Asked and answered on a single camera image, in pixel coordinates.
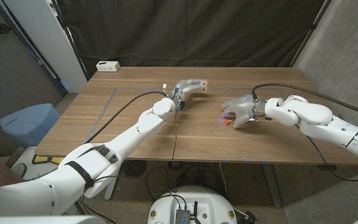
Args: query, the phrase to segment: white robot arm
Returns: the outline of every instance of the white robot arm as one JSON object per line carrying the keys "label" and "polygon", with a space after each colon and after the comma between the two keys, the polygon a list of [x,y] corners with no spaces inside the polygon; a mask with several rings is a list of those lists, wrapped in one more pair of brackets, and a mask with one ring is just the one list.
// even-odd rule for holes
{"label": "white robot arm", "polygon": [[221,105],[223,116],[236,114],[234,127],[253,120],[256,116],[275,119],[285,126],[299,123],[303,134],[334,143],[358,156],[358,127],[337,116],[323,105],[309,103],[301,96],[289,96],[285,101],[281,98],[253,99],[250,95],[226,101]]}
{"label": "white robot arm", "polygon": [[87,143],[69,153],[58,169],[35,180],[0,187],[0,216],[60,215],[82,195],[100,193],[124,160],[157,134],[168,115],[180,110],[185,94],[205,89],[201,80],[182,80],[170,95],[144,111],[138,122],[106,143]]}

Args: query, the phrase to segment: table surface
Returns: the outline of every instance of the table surface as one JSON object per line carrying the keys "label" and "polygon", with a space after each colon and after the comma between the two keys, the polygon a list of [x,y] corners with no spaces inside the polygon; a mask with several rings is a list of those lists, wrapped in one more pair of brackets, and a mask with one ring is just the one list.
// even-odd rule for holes
{"label": "table surface", "polygon": [[[234,129],[224,124],[220,105],[226,100],[250,94],[263,83],[287,83],[317,91],[297,68],[203,68],[203,67],[121,67],[118,72],[96,72],[82,92],[62,114],[37,146],[40,156],[66,156],[101,128],[133,97],[151,90],[171,91],[180,80],[208,80],[206,93],[186,96],[184,110],[177,113],[175,161],[246,162],[271,164],[322,164],[316,149],[297,127],[277,121],[257,121]],[[261,98],[301,95],[311,103],[333,108],[321,98],[284,87],[257,90]],[[92,142],[108,142],[135,124],[140,114],[161,100],[159,94],[139,98],[114,119]],[[175,118],[169,117],[156,136],[146,139],[128,159],[172,159]],[[330,164],[358,164],[345,149],[315,140]]]}

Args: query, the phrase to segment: table leg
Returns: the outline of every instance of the table leg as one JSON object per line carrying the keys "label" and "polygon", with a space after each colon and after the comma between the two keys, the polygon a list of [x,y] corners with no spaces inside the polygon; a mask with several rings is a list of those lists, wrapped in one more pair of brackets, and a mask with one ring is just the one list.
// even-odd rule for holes
{"label": "table leg", "polygon": [[276,208],[281,208],[282,202],[281,202],[280,192],[278,191],[277,179],[274,174],[273,165],[262,164],[262,167],[265,173],[270,194],[272,196],[273,205]]}

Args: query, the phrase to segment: blue cushion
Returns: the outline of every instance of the blue cushion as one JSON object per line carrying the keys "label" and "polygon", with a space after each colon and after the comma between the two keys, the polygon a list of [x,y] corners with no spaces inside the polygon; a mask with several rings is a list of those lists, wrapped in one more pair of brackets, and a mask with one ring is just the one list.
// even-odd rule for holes
{"label": "blue cushion", "polygon": [[30,106],[0,119],[4,134],[18,145],[37,146],[60,115],[50,103]]}

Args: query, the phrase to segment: black backdrop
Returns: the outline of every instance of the black backdrop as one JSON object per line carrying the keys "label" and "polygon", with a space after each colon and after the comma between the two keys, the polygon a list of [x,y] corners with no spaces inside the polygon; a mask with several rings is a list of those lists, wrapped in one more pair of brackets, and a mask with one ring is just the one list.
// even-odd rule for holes
{"label": "black backdrop", "polygon": [[58,0],[88,74],[121,66],[287,67],[324,0]]}

